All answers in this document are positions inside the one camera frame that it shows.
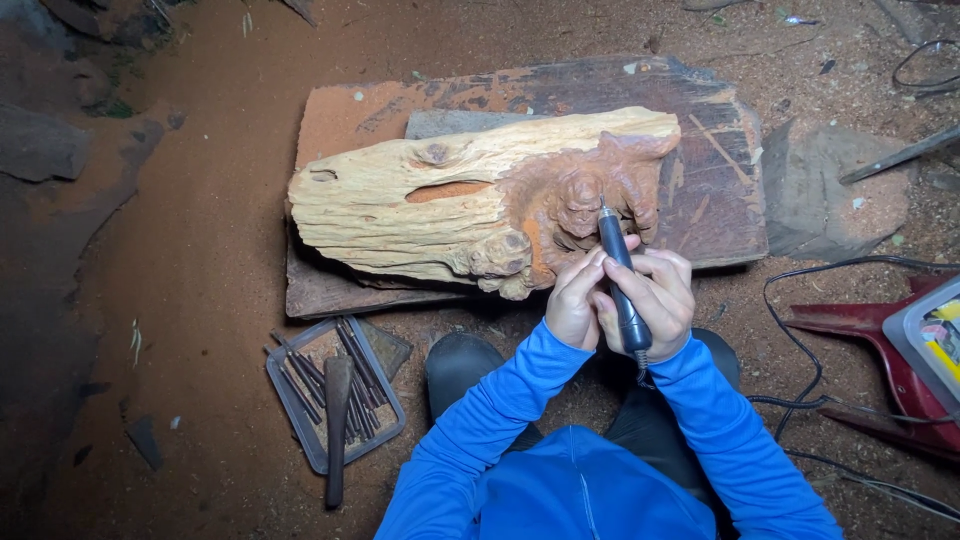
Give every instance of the dirt ground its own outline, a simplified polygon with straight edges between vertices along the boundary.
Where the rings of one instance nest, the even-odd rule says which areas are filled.
[[[187,112],[140,170],[138,194],[88,249],[78,296],[82,317],[101,329],[93,380],[111,389],[88,399],[50,481],[43,537],[340,538],[373,535],[400,464],[425,433],[423,359],[433,338],[475,331],[508,355],[540,319],[542,302],[472,310],[422,308],[372,320],[416,345],[395,381],[408,424],[347,468],[344,506],[325,512],[315,476],[264,372],[271,328],[304,328],[283,315],[283,199],[310,88],[343,83],[486,72],[531,62],[654,49],[707,66],[737,84],[764,133],[797,115],[879,135],[917,139],[955,125],[954,96],[910,99],[890,73],[911,50],[873,2],[781,2],[816,26],[784,26],[774,4],[683,12],[655,0],[383,0],[315,2],[312,29],[280,2],[203,1],[170,10],[172,42],[141,55],[123,74],[136,109],[165,100]],[[242,18],[253,28],[244,36]],[[943,8],[943,19],[956,11]],[[955,27],[945,30],[956,37]],[[818,75],[827,60],[836,60]],[[921,178],[900,246],[878,251],[960,261],[960,196]],[[737,350],[745,393],[793,397],[812,368],[765,312],[766,278],[808,264],[769,258],[745,272],[701,276],[696,323]],[[774,305],[889,301],[905,291],[898,268],[871,266],[777,284]],[[144,351],[133,366],[131,324]],[[857,343],[803,335],[825,365],[822,392],[887,406],[880,370]],[[602,430],[617,404],[588,364],[540,421]],[[131,418],[153,414],[164,466],[153,473],[124,436]],[[758,408],[769,426],[780,411]],[[177,430],[171,419],[181,418]],[[954,506],[960,476],[798,413],[782,443],[837,459]],[[74,452],[92,445],[79,466]],[[810,479],[832,471],[798,461]],[[955,524],[842,480],[818,491],[851,539],[955,538]]]

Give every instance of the driftwood log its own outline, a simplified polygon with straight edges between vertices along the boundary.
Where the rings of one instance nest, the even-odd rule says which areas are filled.
[[[288,195],[300,237],[324,257],[521,300],[599,241],[600,194],[649,242],[660,161],[679,142],[674,114],[571,114],[316,160]]]

